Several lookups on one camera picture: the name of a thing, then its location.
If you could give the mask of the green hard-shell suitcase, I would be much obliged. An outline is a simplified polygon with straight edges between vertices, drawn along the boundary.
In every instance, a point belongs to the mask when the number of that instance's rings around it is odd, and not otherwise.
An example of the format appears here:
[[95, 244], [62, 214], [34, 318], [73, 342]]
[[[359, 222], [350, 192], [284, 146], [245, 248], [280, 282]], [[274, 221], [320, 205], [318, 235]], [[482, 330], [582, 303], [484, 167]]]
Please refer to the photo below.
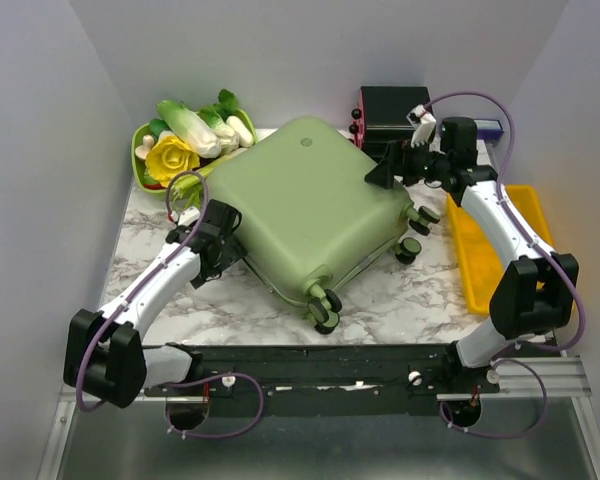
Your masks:
[[366, 182], [376, 166], [326, 121], [303, 116], [207, 178], [211, 198], [241, 214], [235, 237], [245, 264], [323, 335], [340, 322], [337, 290], [388, 251], [413, 262], [421, 245], [407, 230], [426, 235], [439, 220], [400, 182]]

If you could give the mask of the yellow plastic tray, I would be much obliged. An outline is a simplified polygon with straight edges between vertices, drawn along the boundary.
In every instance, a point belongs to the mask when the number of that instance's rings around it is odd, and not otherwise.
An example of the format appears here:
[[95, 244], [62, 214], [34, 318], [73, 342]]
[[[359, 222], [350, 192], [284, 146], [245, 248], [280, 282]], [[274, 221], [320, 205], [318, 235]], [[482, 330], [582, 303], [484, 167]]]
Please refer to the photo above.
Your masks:
[[[506, 191], [527, 223], [552, 246], [553, 239], [535, 189], [530, 185], [507, 185]], [[468, 311], [487, 316], [490, 299], [504, 272], [502, 264], [478, 223], [450, 195], [446, 199], [446, 214]]]

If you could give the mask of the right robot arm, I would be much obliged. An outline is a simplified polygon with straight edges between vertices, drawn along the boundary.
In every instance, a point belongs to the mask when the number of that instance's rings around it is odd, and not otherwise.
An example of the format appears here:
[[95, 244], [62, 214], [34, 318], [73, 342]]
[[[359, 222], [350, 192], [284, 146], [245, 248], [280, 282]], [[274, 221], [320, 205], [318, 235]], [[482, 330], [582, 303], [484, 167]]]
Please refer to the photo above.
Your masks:
[[405, 186], [439, 183], [480, 226], [504, 268], [488, 319], [457, 341], [453, 359], [440, 367], [442, 384], [460, 392], [476, 380], [475, 368], [488, 365], [509, 345], [569, 322], [577, 305], [579, 265], [573, 255], [559, 254], [543, 241], [510, 200], [496, 170], [478, 164], [474, 120], [438, 122], [423, 106], [408, 118], [415, 127], [411, 139], [390, 142], [366, 183], [385, 190], [397, 180]]

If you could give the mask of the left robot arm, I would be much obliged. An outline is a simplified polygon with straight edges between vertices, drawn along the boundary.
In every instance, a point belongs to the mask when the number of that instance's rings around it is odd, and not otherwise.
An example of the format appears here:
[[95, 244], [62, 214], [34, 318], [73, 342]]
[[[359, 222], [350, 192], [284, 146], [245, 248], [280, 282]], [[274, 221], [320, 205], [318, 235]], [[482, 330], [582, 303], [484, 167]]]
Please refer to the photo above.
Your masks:
[[90, 394], [119, 408], [144, 389], [170, 385], [194, 393], [202, 380], [193, 351], [179, 344], [146, 346], [150, 326], [184, 285], [218, 279], [246, 251], [234, 207], [212, 200], [168, 232], [157, 257], [118, 297], [97, 311], [79, 310], [69, 324], [63, 381], [81, 400]]

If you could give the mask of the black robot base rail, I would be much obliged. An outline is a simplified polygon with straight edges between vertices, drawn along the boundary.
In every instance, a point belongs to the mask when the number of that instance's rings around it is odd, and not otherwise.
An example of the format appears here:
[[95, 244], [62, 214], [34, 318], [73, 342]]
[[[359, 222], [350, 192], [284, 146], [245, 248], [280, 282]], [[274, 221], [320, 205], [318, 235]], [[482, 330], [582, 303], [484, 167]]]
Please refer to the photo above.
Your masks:
[[445, 344], [199, 346], [208, 388], [145, 390], [176, 405], [210, 395], [216, 417], [434, 415], [438, 401], [498, 392], [487, 368], [467, 369]]

